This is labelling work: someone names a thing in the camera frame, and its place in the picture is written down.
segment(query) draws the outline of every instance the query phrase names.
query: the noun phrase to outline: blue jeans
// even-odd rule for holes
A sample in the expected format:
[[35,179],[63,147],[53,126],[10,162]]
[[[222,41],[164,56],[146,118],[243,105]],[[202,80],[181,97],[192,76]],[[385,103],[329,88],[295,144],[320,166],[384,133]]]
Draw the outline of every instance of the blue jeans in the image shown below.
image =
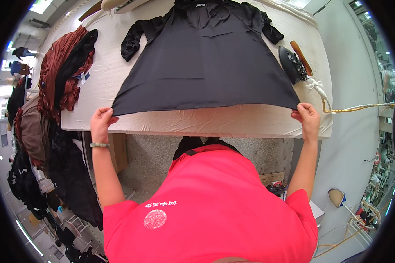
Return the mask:
[[27,49],[25,49],[24,51],[23,51],[23,54],[21,55],[21,57],[29,57],[29,56],[35,56],[35,54],[34,53],[31,53],[31,52],[29,52]]

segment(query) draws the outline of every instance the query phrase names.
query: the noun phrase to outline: bracelet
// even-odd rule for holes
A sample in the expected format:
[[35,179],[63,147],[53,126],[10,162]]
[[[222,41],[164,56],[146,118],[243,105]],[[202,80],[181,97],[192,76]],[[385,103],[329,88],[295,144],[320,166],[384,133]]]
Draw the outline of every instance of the bracelet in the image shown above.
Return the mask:
[[95,143],[90,143],[89,144],[90,147],[94,148],[94,147],[108,147],[110,146],[109,144],[95,144]]

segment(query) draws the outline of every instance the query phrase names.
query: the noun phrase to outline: hand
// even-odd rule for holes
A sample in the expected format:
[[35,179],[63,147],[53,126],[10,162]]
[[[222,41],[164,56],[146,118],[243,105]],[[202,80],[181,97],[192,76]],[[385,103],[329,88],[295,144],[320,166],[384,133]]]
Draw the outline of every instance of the hand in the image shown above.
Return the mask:
[[93,114],[90,126],[92,142],[95,144],[108,143],[108,127],[116,123],[118,117],[111,117],[113,109],[110,107],[99,108]]
[[299,103],[297,111],[293,109],[291,118],[301,122],[304,141],[317,143],[321,117],[310,103]]

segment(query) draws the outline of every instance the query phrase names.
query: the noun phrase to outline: pink t-shirt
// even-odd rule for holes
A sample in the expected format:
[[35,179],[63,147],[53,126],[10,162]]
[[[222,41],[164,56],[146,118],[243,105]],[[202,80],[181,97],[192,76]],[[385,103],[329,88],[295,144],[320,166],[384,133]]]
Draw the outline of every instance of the pink t-shirt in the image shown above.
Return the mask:
[[105,253],[119,262],[309,262],[318,231],[307,193],[283,202],[252,162],[213,144],[183,154],[153,197],[104,208]]

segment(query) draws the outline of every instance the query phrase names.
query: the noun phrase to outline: garment label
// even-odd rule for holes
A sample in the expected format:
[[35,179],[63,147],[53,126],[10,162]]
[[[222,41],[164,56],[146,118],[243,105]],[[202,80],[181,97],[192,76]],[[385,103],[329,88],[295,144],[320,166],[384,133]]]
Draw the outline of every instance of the garment label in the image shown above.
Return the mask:
[[85,82],[86,82],[85,72],[80,73],[80,79],[82,80],[82,85],[85,84]]

